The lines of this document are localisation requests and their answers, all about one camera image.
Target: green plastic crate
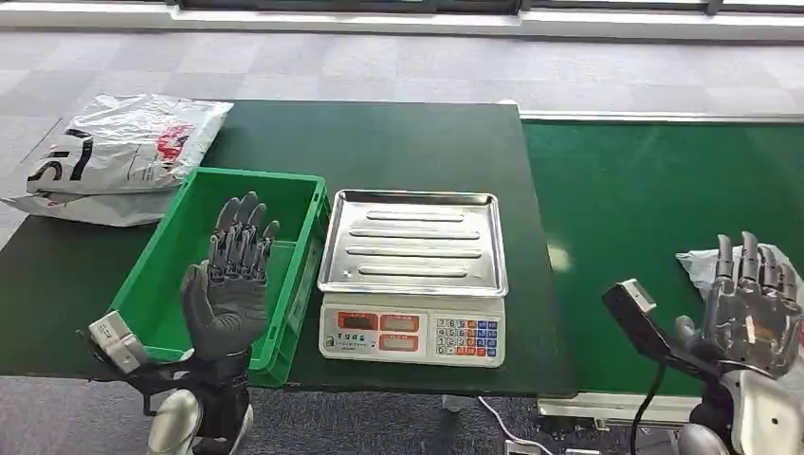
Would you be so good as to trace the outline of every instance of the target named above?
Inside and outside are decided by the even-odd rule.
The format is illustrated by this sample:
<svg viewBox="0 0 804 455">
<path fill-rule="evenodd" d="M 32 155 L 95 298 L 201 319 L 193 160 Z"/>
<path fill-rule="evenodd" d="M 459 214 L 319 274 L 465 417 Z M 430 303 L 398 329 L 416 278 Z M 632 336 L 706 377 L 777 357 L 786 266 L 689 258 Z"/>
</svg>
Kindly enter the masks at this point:
<svg viewBox="0 0 804 455">
<path fill-rule="evenodd" d="M 279 387 L 296 353 L 326 239 L 330 204 L 320 177 L 199 168 L 179 190 L 110 311 L 120 312 L 151 358 L 177 360 L 191 347 L 180 301 L 185 269 L 206 257 L 226 201 L 248 191 L 267 205 L 264 224 L 280 222 L 267 265 L 265 303 L 273 314 L 265 334 L 252 344 L 249 370 Z"/>
</svg>

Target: red logo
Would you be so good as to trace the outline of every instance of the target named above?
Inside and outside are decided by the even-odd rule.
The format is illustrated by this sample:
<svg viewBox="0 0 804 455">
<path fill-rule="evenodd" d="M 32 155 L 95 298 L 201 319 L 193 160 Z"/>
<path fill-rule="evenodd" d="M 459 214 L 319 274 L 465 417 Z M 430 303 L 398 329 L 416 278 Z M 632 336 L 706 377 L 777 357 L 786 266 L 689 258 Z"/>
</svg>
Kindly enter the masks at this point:
<svg viewBox="0 0 804 455">
<path fill-rule="evenodd" d="M 191 130 L 192 125 L 174 125 L 156 138 L 156 150 L 162 155 L 163 161 L 173 162 L 181 155 Z"/>
</svg>

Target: dark green table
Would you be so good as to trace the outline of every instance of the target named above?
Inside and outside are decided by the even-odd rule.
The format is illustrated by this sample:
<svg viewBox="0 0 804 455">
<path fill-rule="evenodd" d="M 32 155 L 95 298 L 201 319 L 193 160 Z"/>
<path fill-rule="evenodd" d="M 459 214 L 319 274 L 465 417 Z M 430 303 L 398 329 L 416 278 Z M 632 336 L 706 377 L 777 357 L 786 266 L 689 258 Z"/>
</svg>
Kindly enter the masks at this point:
<svg viewBox="0 0 804 455">
<path fill-rule="evenodd" d="M 514 106 L 238 101 L 203 164 L 321 175 L 330 194 L 344 188 L 486 191 L 500 199 L 510 283 L 501 368 L 326 360 L 317 345 L 317 292 L 289 387 L 576 392 Z M 99 374 L 73 331 L 104 313 L 152 231 L 28 217 L 0 251 L 0 374 Z M 251 381 L 260 384 L 258 376 Z"/>
<path fill-rule="evenodd" d="M 804 269 L 804 127 L 801 118 L 572 119 L 523 122 L 541 218 L 551 249 L 567 339 L 583 391 L 647 391 L 656 365 L 638 355 L 600 296 L 637 278 L 651 313 L 703 315 L 700 295 L 674 254 L 740 242 L 744 229 Z M 663 394 L 700 394 L 668 372 Z"/>
<path fill-rule="evenodd" d="M 633 350 L 600 300 L 614 282 L 639 278 L 669 330 L 679 314 L 697 319 L 703 309 L 676 252 L 712 248 L 717 233 L 739 239 L 750 229 L 804 267 L 804 127 L 548 117 L 523 121 L 528 166 L 509 107 L 241 102 L 232 111 L 205 164 L 320 174 L 330 191 L 412 189 L 406 182 L 415 181 L 421 190 L 495 192 L 509 265 L 513 255 L 534 267 L 509 266 L 515 325 L 508 342 L 527 344 L 515 345 L 498 372 L 324 360 L 315 345 L 314 294 L 290 387 L 644 392 L 655 365 Z M 541 234 L 526 231 L 538 221 L 529 173 L 546 240 L 561 258 L 558 309 L 520 288 L 543 272 L 534 247 Z M 96 373 L 70 333 L 103 312 L 151 232 L 28 218 L 0 251 L 0 373 Z M 662 388 L 698 392 L 676 373 Z"/>
</svg>

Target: gray carpet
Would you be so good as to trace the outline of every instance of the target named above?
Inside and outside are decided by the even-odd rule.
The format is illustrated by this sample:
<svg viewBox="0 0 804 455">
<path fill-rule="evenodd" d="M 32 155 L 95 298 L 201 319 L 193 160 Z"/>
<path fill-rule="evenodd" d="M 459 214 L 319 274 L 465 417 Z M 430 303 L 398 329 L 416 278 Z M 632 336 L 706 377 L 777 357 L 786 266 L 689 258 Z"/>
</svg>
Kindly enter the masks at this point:
<svg viewBox="0 0 804 455">
<path fill-rule="evenodd" d="M 804 112 L 804 48 L 6 30 L 0 31 L 0 179 L 59 118 L 99 92 L 513 99 L 522 109 L 539 110 L 790 114 Z M 0 245 L 22 219 L 0 208 Z M 501 453 L 503 447 L 502 433 L 477 402 L 451 414 L 431 395 L 254 391 L 253 396 L 257 425 L 246 453 L 464 455 Z M 515 434 L 535 437 L 532 400 L 491 401 Z M 0 454 L 142 453 L 149 420 L 140 410 L 137 393 L 125 385 L 0 377 Z M 552 447 L 616 453 L 623 442 L 622 431 L 582 431 Z M 666 453 L 656 447 L 650 453 Z"/>
<path fill-rule="evenodd" d="M 440 395 L 285 392 L 253 389 L 255 426 L 245 454 L 498 454 L 503 434 L 479 402 L 457 413 Z M 537 434 L 534 402 L 489 398 L 509 429 L 562 447 L 622 449 L 623 431 L 583 431 L 562 442 Z M 143 453 L 150 418 L 119 383 L 0 377 L 0 453 Z"/>
</svg>

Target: red digital display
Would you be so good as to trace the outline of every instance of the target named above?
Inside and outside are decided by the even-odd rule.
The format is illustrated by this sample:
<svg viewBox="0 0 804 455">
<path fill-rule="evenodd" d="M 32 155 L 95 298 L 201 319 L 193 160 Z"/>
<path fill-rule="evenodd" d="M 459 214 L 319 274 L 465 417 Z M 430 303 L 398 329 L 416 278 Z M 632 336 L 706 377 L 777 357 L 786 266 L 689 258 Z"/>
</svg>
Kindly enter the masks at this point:
<svg viewBox="0 0 804 455">
<path fill-rule="evenodd" d="M 377 330 L 377 315 L 338 311 L 338 327 L 341 329 Z"/>
<path fill-rule="evenodd" d="M 382 351 L 412 352 L 419 349 L 419 337 L 383 334 L 379 337 L 379 349 Z"/>
<path fill-rule="evenodd" d="M 419 317 L 409 315 L 383 315 L 379 320 L 380 330 L 389 332 L 416 332 L 419 330 Z"/>
</svg>

